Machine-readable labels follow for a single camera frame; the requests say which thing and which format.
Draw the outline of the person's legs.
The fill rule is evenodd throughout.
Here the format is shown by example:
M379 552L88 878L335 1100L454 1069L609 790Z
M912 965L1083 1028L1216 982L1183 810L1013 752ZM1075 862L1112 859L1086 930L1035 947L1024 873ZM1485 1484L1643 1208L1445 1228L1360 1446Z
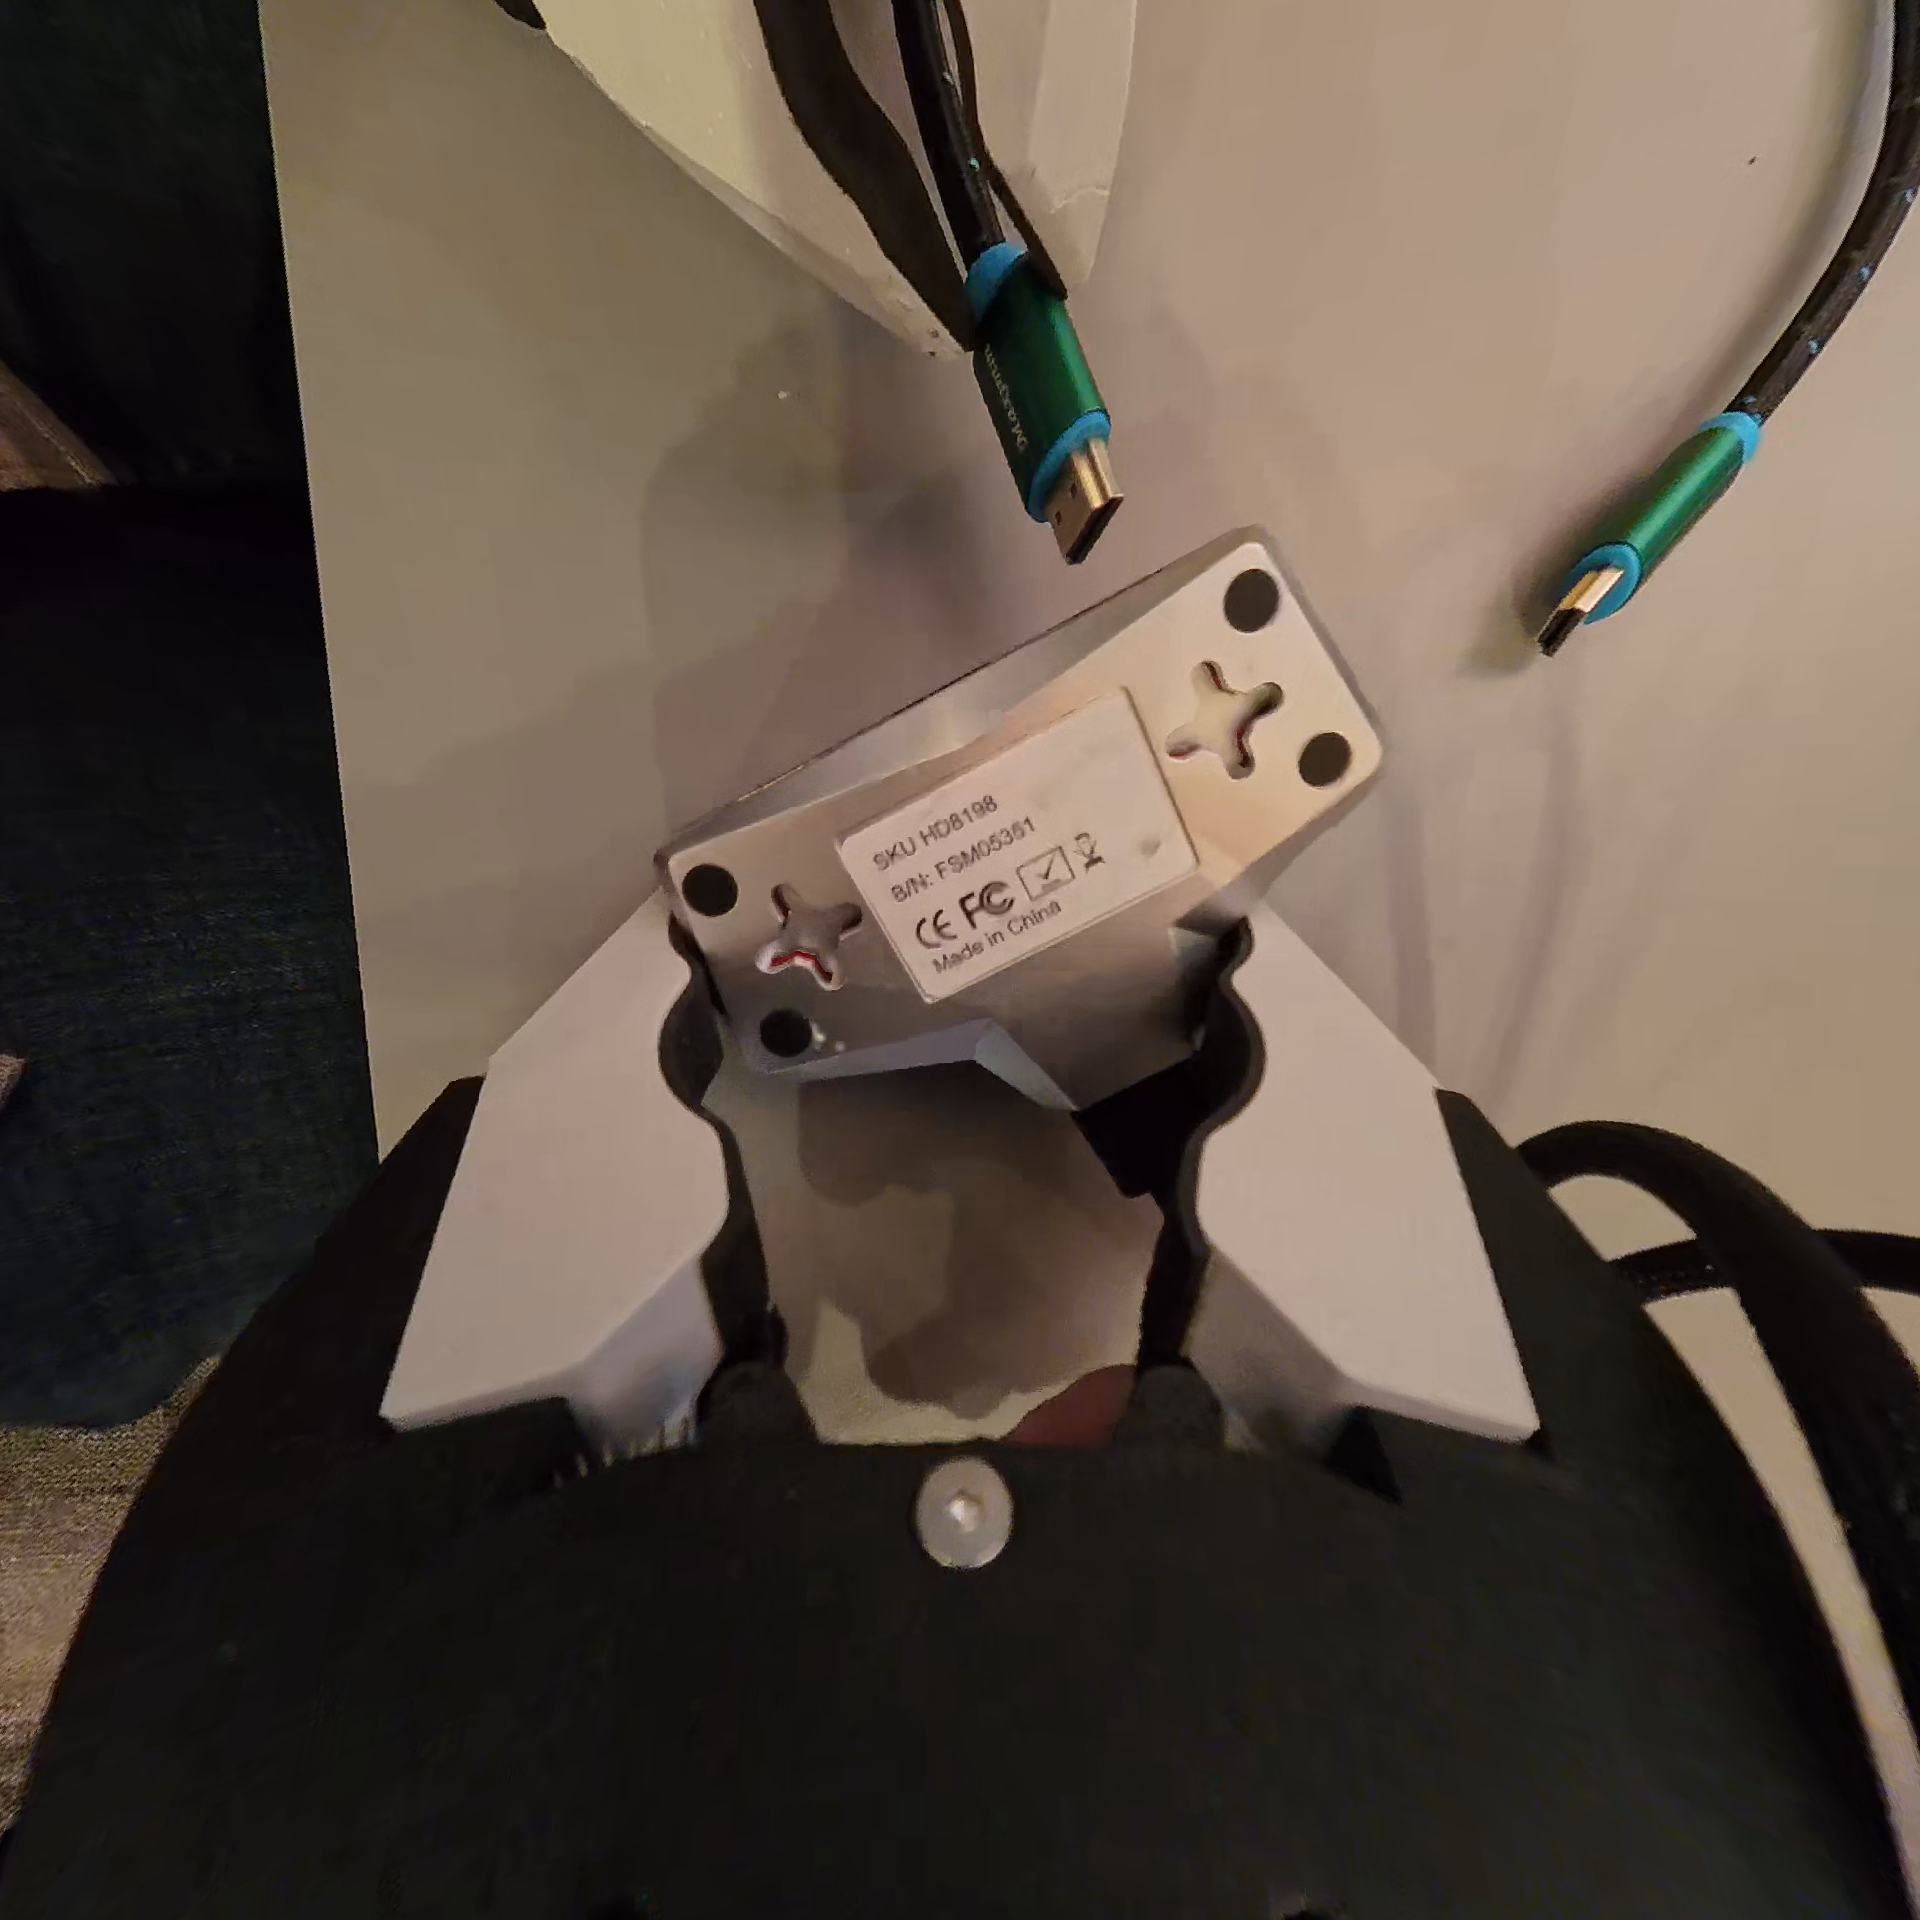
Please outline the person's legs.
M256 5L5 5L5 1425L166 1401L377 1158Z

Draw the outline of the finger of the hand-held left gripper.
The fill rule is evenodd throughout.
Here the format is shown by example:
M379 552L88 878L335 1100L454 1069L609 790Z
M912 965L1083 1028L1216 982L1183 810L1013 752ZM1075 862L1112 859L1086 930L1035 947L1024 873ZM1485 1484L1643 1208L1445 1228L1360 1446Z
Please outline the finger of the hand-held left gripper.
M1133 3L966 3L987 148L1076 293L1097 262L1129 105Z
M901 342L972 348L920 164L832 5L540 3L537 27L660 156Z

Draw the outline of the silver HDMI switch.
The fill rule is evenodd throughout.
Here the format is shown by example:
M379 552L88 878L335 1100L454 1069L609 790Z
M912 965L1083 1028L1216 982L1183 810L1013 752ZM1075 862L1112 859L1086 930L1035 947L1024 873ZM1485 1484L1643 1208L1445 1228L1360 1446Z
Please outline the silver HDMI switch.
M1383 742L1269 532L1227 532L659 851L748 1067L976 1064L1079 1114L1183 1061L1224 933Z

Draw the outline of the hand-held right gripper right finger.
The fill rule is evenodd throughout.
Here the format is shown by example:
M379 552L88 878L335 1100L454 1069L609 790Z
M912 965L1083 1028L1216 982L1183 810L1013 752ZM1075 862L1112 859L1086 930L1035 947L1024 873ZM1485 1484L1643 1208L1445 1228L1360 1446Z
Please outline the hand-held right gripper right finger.
M1143 1366L1317 1450L1358 1409L1540 1428L1433 1076L1272 909L1223 941L1175 1085Z

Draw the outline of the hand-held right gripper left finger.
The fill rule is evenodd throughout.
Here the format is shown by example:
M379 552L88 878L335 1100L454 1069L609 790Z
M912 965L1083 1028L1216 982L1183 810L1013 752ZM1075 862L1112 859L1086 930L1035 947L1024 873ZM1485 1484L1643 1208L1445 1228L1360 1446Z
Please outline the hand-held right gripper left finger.
M382 1417L563 1401L588 1442L680 1441L727 1360L784 1355L721 1037L654 892L488 1064Z

